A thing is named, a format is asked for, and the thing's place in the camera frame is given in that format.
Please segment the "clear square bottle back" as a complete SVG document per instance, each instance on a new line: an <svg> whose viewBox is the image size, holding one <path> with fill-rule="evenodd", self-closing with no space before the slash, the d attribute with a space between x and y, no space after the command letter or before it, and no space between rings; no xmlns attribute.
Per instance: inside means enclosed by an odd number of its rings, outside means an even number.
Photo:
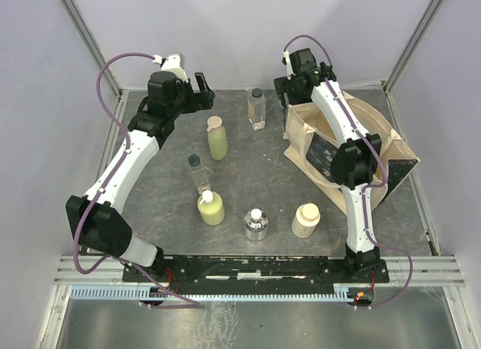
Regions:
<svg viewBox="0 0 481 349"><path fill-rule="evenodd" d="M248 118L255 131L265 127L265 115L265 95L261 89L254 88L248 95Z"/></svg>

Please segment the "green bottle beige flip cap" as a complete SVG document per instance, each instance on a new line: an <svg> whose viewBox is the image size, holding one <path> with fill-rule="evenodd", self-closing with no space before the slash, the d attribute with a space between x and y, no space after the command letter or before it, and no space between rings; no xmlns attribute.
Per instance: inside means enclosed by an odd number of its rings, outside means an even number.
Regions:
<svg viewBox="0 0 481 349"><path fill-rule="evenodd" d="M207 141L212 158L224 159L228 152L228 143L221 117L211 116L207 119Z"/></svg>

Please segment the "beige jar wide lid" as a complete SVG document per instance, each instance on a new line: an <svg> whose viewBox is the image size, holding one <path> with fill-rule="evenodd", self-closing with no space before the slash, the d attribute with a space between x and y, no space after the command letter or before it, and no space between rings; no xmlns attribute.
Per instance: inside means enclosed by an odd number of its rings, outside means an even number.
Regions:
<svg viewBox="0 0 481 349"><path fill-rule="evenodd" d="M291 226L292 232L299 238L307 238L313 233L320 218L320 211L315 204L303 204L295 212Z"/></svg>

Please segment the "silver round bottle white cap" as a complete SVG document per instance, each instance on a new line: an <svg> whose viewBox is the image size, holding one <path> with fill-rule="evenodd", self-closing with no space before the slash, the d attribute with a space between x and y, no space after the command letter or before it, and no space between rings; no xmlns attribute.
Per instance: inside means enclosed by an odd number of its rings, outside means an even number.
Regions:
<svg viewBox="0 0 481 349"><path fill-rule="evenodd" d="M246 237L251 241L261 241L268 231L268 218L264 211L254 208L244 218Z"/></svg>

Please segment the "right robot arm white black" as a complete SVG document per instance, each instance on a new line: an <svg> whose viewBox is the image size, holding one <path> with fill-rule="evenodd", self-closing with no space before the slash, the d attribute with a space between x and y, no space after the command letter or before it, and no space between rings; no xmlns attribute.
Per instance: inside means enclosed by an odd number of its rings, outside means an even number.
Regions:
<svg viewBox="0 0 481 349"><path fill-rule="evenodd" d="M343 97L332 67L318 63L310 49L283 51L283 64L286 76L275 79L274 88L286 109L288 152L312 182L342 192L348 229L343 270L351 281L363 281L372 268L381 265L372 224L371 190L376 186L376 171L384 169L382 139L363 127ZM334 134L338 148L329 165L330 180L314 167L310 146L318 129L301 117L300 108L323 114Z"/></svg>

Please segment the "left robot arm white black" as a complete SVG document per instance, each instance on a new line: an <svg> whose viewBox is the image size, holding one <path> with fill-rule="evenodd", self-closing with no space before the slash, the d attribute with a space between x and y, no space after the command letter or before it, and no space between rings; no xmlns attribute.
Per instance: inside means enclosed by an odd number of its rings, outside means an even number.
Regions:
<svg viewBox="0 0 481 349"><path fill-rule="evenodd" d="M198 91L190 80L168 71L156 71L147 83L147 96L127 126L127 136L97 182L65 208L74 245L96 250L140 266L148 281L159 281L166 264L161 248L136 237L123 219L126 199L147 163L174 131L181 114L209 110L215 93L202 72L195 73Z"/></svg>

